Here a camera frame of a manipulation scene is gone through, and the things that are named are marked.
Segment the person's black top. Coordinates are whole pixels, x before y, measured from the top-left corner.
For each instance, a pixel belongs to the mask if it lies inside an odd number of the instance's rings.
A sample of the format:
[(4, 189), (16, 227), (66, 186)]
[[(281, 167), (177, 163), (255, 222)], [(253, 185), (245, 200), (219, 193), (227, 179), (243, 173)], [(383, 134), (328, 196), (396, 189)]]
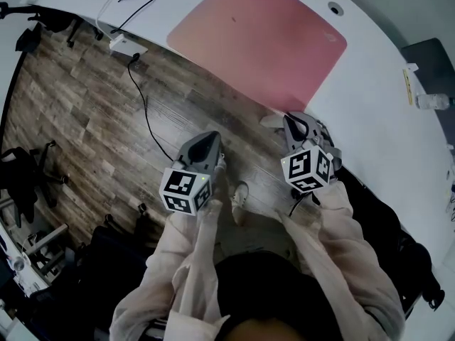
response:
[(289, 260), (265, 251), (229, 256), (215, 265), (224, 322), (215, 341), (248, 320), (276, 319), (305, 341), (343, 341), (318, 281)]

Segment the dark desk divider panel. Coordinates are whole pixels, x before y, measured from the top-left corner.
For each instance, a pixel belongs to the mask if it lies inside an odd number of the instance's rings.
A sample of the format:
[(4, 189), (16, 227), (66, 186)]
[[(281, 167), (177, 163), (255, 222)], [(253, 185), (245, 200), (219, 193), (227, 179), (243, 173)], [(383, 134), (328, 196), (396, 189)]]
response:
[[(400, 50), (408, 63), (418, 67), (416, 76), (427, 94), (446, 94), (455, 99), (455, 68), (437, 38), (411, 44)], [(448, 144), (455, 149), (455, 107), (436, 110)]]

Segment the small black bin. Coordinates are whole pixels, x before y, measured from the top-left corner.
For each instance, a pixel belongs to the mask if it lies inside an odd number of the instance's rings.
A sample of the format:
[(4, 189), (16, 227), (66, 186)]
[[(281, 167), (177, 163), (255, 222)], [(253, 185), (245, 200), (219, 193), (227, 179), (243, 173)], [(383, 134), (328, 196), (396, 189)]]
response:
[(32, 53), (41, 42), (41, 27), (35, 26), (33, 30), (26, 29), (16, 41), (16, 52)]

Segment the white power strip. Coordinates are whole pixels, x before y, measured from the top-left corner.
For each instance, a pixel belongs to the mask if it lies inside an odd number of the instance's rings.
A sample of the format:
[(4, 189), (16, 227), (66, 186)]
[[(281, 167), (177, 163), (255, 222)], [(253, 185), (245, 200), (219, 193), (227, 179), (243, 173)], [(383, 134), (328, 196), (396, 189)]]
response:
[(109, 49), (130, 57), (133, 57), (136, 54), (142, 55), (148, 51), (146, 47), (138, 44), (136, 41), (126, 38), (124, 34), (120, 34), (115, 39), (111, 40)]

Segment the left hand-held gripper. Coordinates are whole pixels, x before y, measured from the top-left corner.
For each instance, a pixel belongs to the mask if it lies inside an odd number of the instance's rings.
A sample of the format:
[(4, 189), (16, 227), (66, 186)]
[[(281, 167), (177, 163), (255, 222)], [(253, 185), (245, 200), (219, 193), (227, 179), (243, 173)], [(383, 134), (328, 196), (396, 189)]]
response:
[(220, 147), (217, 131), (199, 134), (182, 145), (171, 166), (164, 170), (159, 188), (167, 210), (197, 215), (213, 194), (212, 176)]

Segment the grey desk frame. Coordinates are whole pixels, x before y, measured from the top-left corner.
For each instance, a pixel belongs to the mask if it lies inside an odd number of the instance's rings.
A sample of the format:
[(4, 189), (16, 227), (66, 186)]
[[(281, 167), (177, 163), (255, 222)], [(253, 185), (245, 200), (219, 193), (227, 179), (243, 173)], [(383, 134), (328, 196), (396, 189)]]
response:
[(63, 237), (67, 234), (69, 226), (62, 224), (46, 236), (35, 241), (29, 249), (25, 250), (23, 257), (26, 263), (46, 282), (48, 274), (55, 276), (55, 269), (65, 258), (65, 244)]

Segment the person's right white shoe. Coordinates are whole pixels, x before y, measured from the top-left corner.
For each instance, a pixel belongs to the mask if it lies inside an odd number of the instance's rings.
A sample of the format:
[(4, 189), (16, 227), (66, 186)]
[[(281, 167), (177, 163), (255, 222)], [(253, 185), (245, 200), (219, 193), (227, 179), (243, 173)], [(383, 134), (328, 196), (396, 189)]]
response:
[(249, 195), (248, 184), (244, 181), (240, 181), (235, 188), (234, 195), (232, 197), (232, 207), (243, 208)]

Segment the clear water bottle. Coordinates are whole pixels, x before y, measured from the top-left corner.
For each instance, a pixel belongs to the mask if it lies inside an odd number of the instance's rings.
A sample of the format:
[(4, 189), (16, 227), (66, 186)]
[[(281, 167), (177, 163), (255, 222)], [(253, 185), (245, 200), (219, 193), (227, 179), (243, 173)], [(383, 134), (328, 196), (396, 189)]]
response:
[(455, 107), (455, 98), (446, 94), (420, 94), (415, 104), (419, 109), (446, 110)]

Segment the yellow strip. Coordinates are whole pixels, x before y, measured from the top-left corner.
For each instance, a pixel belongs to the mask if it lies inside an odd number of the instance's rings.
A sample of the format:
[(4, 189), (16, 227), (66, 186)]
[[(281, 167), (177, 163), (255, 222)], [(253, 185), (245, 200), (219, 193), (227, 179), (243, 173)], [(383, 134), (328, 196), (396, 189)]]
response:
[(403, 72), (403, 76), (405, 79), (405, 87), (407, 90), (408, 102), (409, 102), (409, 105), (412, 106), (413, 105), (413, 93), (412, 93), (411, 80), (410, 80), (410, 76), (409, 76), (409, 70), (407, 68), (405, 68), (402, 70), (402, 72)]

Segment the pink desk mat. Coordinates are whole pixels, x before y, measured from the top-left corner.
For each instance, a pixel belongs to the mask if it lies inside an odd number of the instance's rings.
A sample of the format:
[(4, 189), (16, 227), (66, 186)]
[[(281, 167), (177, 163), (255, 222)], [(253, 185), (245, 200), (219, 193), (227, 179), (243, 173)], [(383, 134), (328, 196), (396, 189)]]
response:
[(203, 0), (167, 44), (246, 97), (303, 111), (347, 47), (299, 0)]

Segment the person's right forearm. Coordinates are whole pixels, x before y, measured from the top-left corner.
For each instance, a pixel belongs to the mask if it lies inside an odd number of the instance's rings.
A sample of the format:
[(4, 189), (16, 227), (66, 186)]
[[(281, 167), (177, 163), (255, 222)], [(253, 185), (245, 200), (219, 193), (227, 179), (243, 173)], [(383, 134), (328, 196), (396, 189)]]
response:
[(405, 314), (399, 293), (353, 219), (345, 185), (316, 191), (318, 229), (282, 215), (300, 263), (307, 265), (330, 303), (343, 341), (400, 341)]

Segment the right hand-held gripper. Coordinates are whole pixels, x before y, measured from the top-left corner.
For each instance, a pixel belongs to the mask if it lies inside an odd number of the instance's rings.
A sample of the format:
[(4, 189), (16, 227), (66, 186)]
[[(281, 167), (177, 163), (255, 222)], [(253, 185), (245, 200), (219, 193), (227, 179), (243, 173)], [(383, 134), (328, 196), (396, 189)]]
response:
[(281, 159), (285, 181), (300, 193), (327, 186), (342, 166), (336, 148), (322, 122), (303, 112), (288, 112), (283, 118), (288, 154)]

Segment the person's left forearm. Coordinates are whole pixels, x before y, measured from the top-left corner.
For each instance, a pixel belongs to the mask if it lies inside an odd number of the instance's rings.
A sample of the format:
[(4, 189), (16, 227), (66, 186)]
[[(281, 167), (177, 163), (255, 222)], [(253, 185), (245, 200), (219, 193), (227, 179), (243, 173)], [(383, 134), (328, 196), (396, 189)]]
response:
[(232, 215), (230, 205), (218, 188), (196, 218), (168, 218), (140, 285), (114, 310), (109, 341), (139, 341), (158, 319), (167, 320), (164, 341), (215, 341), (227, 318), (220, 314), (213, 251), (219, 219)]

